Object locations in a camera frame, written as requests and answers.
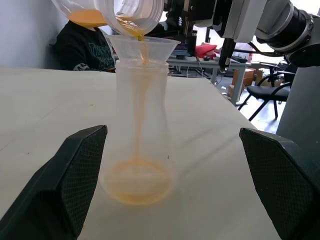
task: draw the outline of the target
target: black chair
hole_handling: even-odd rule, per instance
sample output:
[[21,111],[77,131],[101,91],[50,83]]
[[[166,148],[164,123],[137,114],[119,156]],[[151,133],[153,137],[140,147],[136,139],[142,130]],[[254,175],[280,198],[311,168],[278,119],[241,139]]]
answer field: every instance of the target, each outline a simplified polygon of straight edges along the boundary
[[[247,86],[246,90],[249,93],[249,96],[244,100],[241,106],[238,108],[240,111],[244,105],[246,105],[247,101],[251,96],[254,96],[257,99],[263,99],[264,102],[261,106],[254,112],[254,114],[249,118],[249,121],[255,118],[255,116],[264,108],[264,106],[269,102],[273,101],[274,105],[274,114],[275,118],[278,117],[278,109],[277,109],[277,101],[286,102],[289,96],[289,89],[285,89],[285,87],[290,87],[294,81],[294,77],[296,74],[297,68],[293,65],[289,65],[286,71],[277,71],[273,72],[270,75],[261,79],[261,81],[256,86]],[[284,74],[285,84],[275,87],[275,80],[279,77],[279,75]],[[271,86],[261,86],[261,84],[267,80],[271,82]]]

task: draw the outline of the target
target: white table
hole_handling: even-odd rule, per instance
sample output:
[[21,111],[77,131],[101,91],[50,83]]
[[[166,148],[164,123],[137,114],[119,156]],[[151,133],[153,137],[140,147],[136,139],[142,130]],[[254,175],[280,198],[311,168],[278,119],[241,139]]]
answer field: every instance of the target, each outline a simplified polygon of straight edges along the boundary
[[[115,77],[0,68],[0,217],[67,136],[110,124]],[[174,193],[129,207],[98,184],[79,240],[279,240],[238,137],[240,127],[253,126],[203,78],[170,77],[166,109]]]

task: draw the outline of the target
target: clear plastic funnel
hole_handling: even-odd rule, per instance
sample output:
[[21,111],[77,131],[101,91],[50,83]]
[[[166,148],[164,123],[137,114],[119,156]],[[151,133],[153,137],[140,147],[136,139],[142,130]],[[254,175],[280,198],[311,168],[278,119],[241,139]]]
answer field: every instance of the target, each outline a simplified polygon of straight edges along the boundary
[[157,37],[145,37],[145,41],[123,35],[111,35],[108,38],[121,62],[142,62],[142,58],[147,58],[150,63],[165,63],[180,44],[176,40]]

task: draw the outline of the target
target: red object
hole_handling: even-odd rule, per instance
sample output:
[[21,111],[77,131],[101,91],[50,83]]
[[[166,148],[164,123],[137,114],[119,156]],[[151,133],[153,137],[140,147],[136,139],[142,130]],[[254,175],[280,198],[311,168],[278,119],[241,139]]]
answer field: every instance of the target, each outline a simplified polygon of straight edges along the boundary
[[253,56],[253,54],[252,53],[249,53],[249,59],[248,59],[248,62],[249,63],[251,63],[251,61],[252,61],[252,56]]
[[217,45],[211,45],[211,44],[203,44],[200,46],[195,47],[195,55],[198,58],[203,59],[205,56],[209,56],[211,59],[214,59],[217,55],[215,54],[214,50],[216,50]]

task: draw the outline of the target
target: clear plastic cup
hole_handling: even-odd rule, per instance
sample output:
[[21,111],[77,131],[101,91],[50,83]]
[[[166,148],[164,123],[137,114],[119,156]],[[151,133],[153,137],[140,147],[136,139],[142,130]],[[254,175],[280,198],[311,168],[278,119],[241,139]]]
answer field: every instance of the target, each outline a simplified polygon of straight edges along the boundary
[[[128,205],[153,204],[174,188],[175,171],[169,149],[164,106],[169,66],[178,41],[133,37],[110,38],[116,62],[117,111],[108,127],[99,182],[113,199]],[[149,50],[144,65],[139,47]]]
[[158,24],[164,7],[164,0],[52,0],[52,2],[76,24],[84,27],[109,25],[116,32],[128,36],[132,35],[132,31],[123,27],[119,23],[119,18],[134,25],[144,35]]

